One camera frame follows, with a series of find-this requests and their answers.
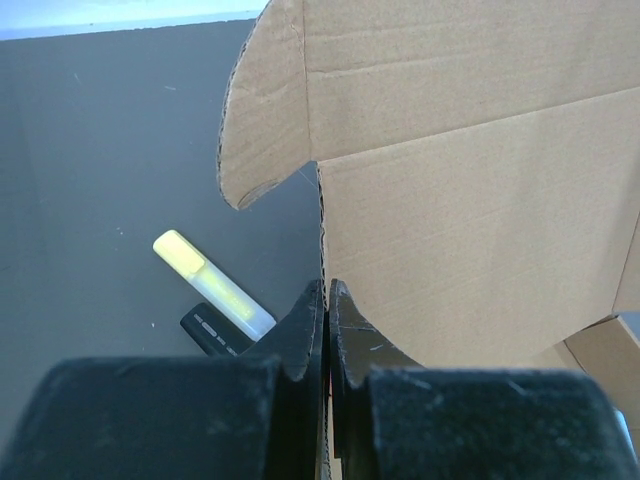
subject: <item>highlighter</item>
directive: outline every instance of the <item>highlighter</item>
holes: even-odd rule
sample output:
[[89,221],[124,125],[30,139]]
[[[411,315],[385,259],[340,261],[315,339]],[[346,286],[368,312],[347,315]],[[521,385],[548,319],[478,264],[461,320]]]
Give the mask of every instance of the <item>highlighter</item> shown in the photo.
[[175,230],[163,233],[153,250],[254,342],[276,325],[264,308]]

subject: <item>highlighter cap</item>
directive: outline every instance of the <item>highlighter cap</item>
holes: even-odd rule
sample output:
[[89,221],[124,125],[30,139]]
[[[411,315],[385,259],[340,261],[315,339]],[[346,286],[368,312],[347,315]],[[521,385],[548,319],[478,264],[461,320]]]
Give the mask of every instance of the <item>highlighter cap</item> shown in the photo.
[[153,250],[186,280],[207,263],[206,258],[175,230],[169,230],[158,237],[153,242]]

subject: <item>cardboard flap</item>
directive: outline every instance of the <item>cardboard flap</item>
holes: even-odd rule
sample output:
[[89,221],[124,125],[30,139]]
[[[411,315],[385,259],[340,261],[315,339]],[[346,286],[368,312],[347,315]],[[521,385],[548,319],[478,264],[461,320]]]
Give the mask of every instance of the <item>cardboard flap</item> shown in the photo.
[[611,313],[639,122],[637,88],[323,161],[326,276],[424,365],[535,355]]
[[[640,183],[640,172],[636,172],[635,178],[637,183]],[[613,308],[614,312],[640,311],[640,217],[636,224],[636,232],[631,241],[631,248],[629,248],[629,255]]]
[[585,372],[625,415],[640,452],[640,343],[622,318],[587,328],[566,340]]
[[639,25],[637,0],[305,0],[313,157],[636,87]]
[[302,0],[272,0],[227,91],[218,182],[244,208],[310,159]]

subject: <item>gray surface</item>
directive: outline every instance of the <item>gray surface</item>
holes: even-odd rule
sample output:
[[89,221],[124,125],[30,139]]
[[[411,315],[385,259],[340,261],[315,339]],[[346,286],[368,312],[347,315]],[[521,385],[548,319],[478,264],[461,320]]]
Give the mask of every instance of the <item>gray surface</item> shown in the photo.
[[320,274],[315,170],[250,210],[215,181],[252,22],[0,43],[0,445],[63,358],[200,355],[200,300],[151,249],[191,239],[277,317]]

